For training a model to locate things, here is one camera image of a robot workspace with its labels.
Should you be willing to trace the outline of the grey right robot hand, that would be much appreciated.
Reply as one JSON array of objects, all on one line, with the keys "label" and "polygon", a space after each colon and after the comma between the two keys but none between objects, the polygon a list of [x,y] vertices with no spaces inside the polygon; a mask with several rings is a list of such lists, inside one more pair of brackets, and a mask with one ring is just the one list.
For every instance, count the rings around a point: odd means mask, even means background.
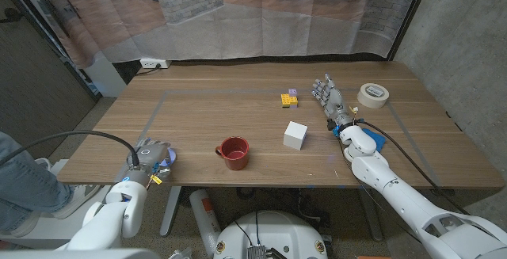
[{"label": "grey right robot hand", "polygon": [[323,107],[328,120],[334,122],[337,127],[353,124],[353,118],[345,109],[343,96],[328,73],[325,73],[323,81],[314,81],[311,93]]}]

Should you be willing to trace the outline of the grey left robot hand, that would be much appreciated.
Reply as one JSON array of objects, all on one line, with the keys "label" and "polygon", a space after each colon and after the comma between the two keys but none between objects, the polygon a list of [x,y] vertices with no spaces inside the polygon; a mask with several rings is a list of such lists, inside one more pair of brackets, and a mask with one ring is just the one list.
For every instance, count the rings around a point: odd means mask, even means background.
[{"label": "grey left robot hand", "polygon": [[115,178],[116,182],[134,181],[147,186],[151,181],[160,184],[170,175],[171,166],[177,158],[170,143],[144,138],[137,142],[134,150],[139,159],[139,166],[134,166],[132,154],[129,153]]}]

